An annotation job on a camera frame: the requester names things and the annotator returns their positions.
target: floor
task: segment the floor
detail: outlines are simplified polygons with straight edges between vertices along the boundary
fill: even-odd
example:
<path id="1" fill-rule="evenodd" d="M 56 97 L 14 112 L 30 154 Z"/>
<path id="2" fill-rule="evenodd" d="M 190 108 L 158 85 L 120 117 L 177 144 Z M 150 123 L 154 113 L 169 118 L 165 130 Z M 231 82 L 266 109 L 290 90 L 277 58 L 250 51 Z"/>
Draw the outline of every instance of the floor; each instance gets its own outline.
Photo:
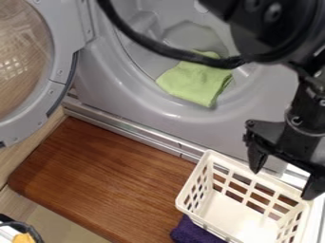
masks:
<path id="1" fill-rule="evenodd" d="M 27 223 L 33 225 L 47 243 L 109 243 L 41 206 L 29 216 Z"/>
<path id="2" fill-rule="evenodd" d="M 179 157 L 67 118 L 11 174 L 9 186 L 112 242 L 167 243 L 182 218 L 175 199 L 194 167 Z M 38 212 L 30 223 L 46 237 L 51 225 L 62 231 L 67 242 L 88 236 L 66 221 L 45 224 Z"/>

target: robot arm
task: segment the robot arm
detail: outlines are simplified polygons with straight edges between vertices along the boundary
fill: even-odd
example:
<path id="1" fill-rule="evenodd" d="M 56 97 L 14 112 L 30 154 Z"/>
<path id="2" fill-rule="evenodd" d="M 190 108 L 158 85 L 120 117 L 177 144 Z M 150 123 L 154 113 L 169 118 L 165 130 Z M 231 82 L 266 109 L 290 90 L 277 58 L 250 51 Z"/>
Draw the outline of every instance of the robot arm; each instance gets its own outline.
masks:
<path id="1" fill-rule="evenodd" d="M 224 60 L 157 43 L 131 29 L 111 0 L 97 2 L 121 32 L 165 57 L 228 69 L 249 62 L 281 63 L 293 69 L 299 88 L 285 122 L 246 123 L 250 168 L 258 173 L 272 155 L 311 174 L 304 199 L 325 192 L 325 0 L 200 0 L 232 29 L 241 56 Z"/>

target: wooden floor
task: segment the wooden floor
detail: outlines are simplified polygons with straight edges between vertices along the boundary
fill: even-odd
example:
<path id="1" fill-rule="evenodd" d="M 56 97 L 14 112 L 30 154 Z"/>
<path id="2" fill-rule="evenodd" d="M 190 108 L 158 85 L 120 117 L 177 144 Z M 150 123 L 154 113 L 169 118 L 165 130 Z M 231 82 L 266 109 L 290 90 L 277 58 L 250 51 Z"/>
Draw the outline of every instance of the wooden floor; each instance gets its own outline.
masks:
<path id="1" fill-rule="evenodd" d="M 171 242 L 175 198 L 194 164 L 72 118 L 10 176 L 10 187 L 113 242 Z"/>

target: green cloth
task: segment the green cloth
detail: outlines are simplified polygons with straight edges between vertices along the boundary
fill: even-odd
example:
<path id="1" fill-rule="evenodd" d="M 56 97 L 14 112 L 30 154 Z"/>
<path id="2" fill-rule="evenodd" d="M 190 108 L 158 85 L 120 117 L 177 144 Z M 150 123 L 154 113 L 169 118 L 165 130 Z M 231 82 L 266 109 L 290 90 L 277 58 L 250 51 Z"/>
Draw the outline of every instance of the green cloth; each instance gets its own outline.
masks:
<path id="1" fill-rule="evenodd" d="M 212 51 L 201 54 L 218 59 L 220 56 Z M 231 71 L 180 62 L 163 73 L 157 85 L 165 92 L 192 103 L 211 107 L 216 103 L 219 94 L 231 82 Z"/>

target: laundry basket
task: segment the laundry basket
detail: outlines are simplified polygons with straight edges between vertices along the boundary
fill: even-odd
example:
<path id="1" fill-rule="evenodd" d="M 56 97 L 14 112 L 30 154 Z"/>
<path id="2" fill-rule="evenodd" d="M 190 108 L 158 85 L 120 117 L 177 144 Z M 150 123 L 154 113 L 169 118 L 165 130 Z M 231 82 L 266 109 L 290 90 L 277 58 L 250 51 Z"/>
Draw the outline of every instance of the laundry basket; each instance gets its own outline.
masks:
<path id="1" fill-rule="evenodd" d="M 302 243 L 313 202 L 301 192 L 207 151 L 176 199 L 177 208 L 227 242 Z"/>

